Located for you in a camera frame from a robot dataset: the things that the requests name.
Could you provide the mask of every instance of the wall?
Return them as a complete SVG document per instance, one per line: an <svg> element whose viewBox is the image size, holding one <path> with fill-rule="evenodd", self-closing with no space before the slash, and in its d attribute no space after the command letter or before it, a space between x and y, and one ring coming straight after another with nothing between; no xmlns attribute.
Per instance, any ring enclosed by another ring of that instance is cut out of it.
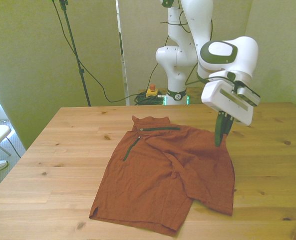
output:
<svg viewBox="0 0 296 240"><path fill-rule="evenodd" d="M69 0L67 14L79 58L110 99L123 98L115 0ZM85 80L93 106L125 104L110 104L89 75ZM87 106L75 56L50 0L0 1L0 103L25 148L60 107Z"/></svg>
<svg viewBox="0 0 296 240"><path fill-rule="evenodd" d="M259 44L253 89L296 104L296 0L253 0L246 34Z"/></svg>
<svg viewBox="0 0 296 240"><path fill-rule="evenodd" d="M251 3L252 0L214 0L213 39L232 40L243 36ZM129 94L137 94L139 89L146 89L157 64L156 50L166 41L167 24L161 22L167 21L167 9L158 0L120 0L119 11ZM167 45L177 44L170 40ZM186 75L191 69L184 70ZM194 73L189 81L196 80ZM156 68L151 83L158 88L167 87L167 76L162 67Z"/></svg>

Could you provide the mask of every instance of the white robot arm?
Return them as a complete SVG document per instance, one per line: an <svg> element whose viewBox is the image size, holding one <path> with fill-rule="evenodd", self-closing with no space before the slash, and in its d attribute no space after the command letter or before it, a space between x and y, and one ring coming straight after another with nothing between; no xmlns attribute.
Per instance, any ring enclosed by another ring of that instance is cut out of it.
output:
<svg viewBox="0 0 296 240"><path fill-rule="evenodd" d="M160 0L168 9L168 35L178 46L165 46L156 53L157 62L168 77L167 104L186 104L186 76L177 67L198 63L198 79L205 83L201 100L219 112L215 144L228 134L233 121L250 125L253 108L260 96L250 89L258 59L258 45L250 37L213 41L211 19L213 0ZM182 26L188 25L191 33Z"/></svg>

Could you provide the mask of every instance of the black cable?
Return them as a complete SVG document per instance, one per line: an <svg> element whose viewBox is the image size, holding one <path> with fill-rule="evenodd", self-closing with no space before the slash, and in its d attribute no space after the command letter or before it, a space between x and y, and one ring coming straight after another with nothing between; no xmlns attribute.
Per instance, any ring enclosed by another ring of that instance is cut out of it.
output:
<svg viewBox="0 0 296 240"><path fill-rule="evenodd" d="M167 45L168 39L169 39L169 36L167 37L164 46ZM154 72L154 70L156 69L157 66L158 66L158 63L156 64L156 66L154 67L154 69L152 70L152 72L151 72L151 74L150 74L150 78L149 78L149 82L148 82L148 86L147 86L146 92L148 91L148 88L149 88L149 85L150 85L150 81L151 81L152 74L153 74L153 72Z"/></svg>
<svg viewBox="0 0 296 240"><path fill-rule="evenodd" d="M211 19L211 35L210 35L210 41L212 40L212 33L213 33L213 22L212 22L212 19ZM189 80L189 78L190 78L190 76L191 76L193 70L196 68L197 65L198 65L198 63L196 63L196 64L194 65L194 67L192 68L192 70L191 70L191 72L190 72L190 74L189 74L189 76L188 76L186 82L184 83L185 86L190 85L190 84L195 84L195 83L199 82L199 80L198 80L198 81L190 82L190 83L187 84L187 82L188 82L188 80Z"/></svg>
<svg viewBox="0 0 296 240"><path fill-rule="evenodd" d="M62 29L63 36L64 36L64 38L66 39L66 41L67 41L67 43L68 43L70 49L72 50L73 54L76 55L75 52L74 52L74 50L73 50L73 48L72 48L72 46L71 46L71 44L70 44L70 42L68 41L68 39L67 39L67 37L66 37L66 35L65 35L65 33L64 33L64 29L63 29L63 26L62 26L61 18L60 18L59 12L58 12L58 10L57 10L56 4L54 3L54 0L52 0L52 3L53 3L53 5L54 5L54 8L55 8L55 10L56 10L56 12L57 12L57 15L58 15L58 18L59 18L59 22L60 22L60 26L61 26L61 29ZM101 83L100 83L100 82L94 77L94 75L92 75L92 74L88 71L88 69L85 67L85 65L83 65L83 63L80 61L80 59L79 59L79 62L80 62L80 64L84 67L84 69L85 69L85 70L86 70L86 71L92 76L92 78L95 79L95 80L97 81L97 83L102 87L102 89L103 89L103 93L104 93L104 96L105 96L105 98L107 99L108 102L110 102L110 103L111 103L111 102L112 102L112 103L116 103L116 102L120 102L120 101L122 101L122 100L125 100L125 99L127 99L127 98L129 98L129 97L131 97L131 96L137 96L137 95L138 95L138 94L133 94L133 95L127 96L127 97L125 97L125 98L123 98L123 99L116 100L116 101L111 101L111 100L109 100L108 97L107 97L107 95L106 95L106 92L105 92L105 89L104 89L103 85L102 85L102 84L101 84Z"/></svg>
<svg viewBox="0 0 296 240"><path fill-rule="evenodd" d="M134 101L136 102L135 105L157 105L163 102L163 97L158 97L157 95L146 97L146 92L144 91Z"/></svg>
<svg viewBox="0 0 296 240"><path fill-rule="evenodd" d="M187 31L185 28L184 28L184 26L182 25L182 23L181 23L181 15L182 15L182 13L183 13L183 11L180 13L180 15L179 15L179 22L180 22L180 26L183 28L183 30L184 31L186 31L187 33L191 33L191 31Z"/></svg>
<svg viewBox="0 0 296 240"><path fill-rule="evenodd" d="M14 146L12 145L11 141L9 140L9 138L6 137L6 139L8 139L8 141L10 142L10 144L11 144L13 150L16 152L16 154L18 155L18 157L21 158L20 155L18 154L17 150L16 150L16 149L14 148Z"/></svg>
<svg viewBox="0 0 296 240"><path fill-rule="evenodd" d="M167 36L164 46L167 45L168 39L169 39L169 36ZM158 63L155 65L155 67L153 68L153 70L150 74L146 91L139 93L138 96L136 96L136 98L134 99L134 102L136 103L135 105L157 105L157 104L163 102L163 98L161 98L161 97L157 97L157 96L146 97L146 93L147 93L149 85L150 85L152 74L153 74L154 70L157 68L157 66L158 66Z"/></svg>
<svg viewBox="0 0 296 240"><path fill-rule="evenodd" d="M211 35L210 35L210 41L212 40L212 33L213 33L213 22L212 22L212 19L211 19Z"/></svg>

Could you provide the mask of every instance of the zipper pocket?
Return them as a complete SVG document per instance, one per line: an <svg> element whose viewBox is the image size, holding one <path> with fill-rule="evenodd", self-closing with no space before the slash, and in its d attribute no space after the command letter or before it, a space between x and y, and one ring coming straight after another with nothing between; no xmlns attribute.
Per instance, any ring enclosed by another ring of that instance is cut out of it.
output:
<svg viewBox="0 0 296 240"><path fill-rule="evenodd" d="M139 142L139 140L140 140L140 136L137 138L137 140L129 147L129 149L128 149L128 151L127 151L127 153L126 153L126 156L124 157L124 159L122 160L123 162L124 161L126 161L126 159L127 159L127 157L128 157L128 155L129 155L129 153L130 153L130 151L131 151L131 149Z"/></svg>
<svg viewBox="0 0 296 240"><path fill-rule="evenodd" d="M181 128L174 127L174 126L155 127L155 128L140 128L140 131L155 131L155 130L181 130Z"/></svg>

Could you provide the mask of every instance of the wooden table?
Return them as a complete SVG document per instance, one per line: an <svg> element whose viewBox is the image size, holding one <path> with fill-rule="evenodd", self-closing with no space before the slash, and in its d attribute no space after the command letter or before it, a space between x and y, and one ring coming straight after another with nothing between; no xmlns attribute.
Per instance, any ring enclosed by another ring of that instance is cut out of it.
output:
<svg viewBox="0 0 296 240"><path fill-rule="evenodd" d="M203 104L60 109L0 184L0 240L172 239L88 218L132 115L211 131L217 117ZM176 238L296 240L296 106L260 104L250 127L233 125L227 146L236 175L233 216L194 201Z"/></svg>

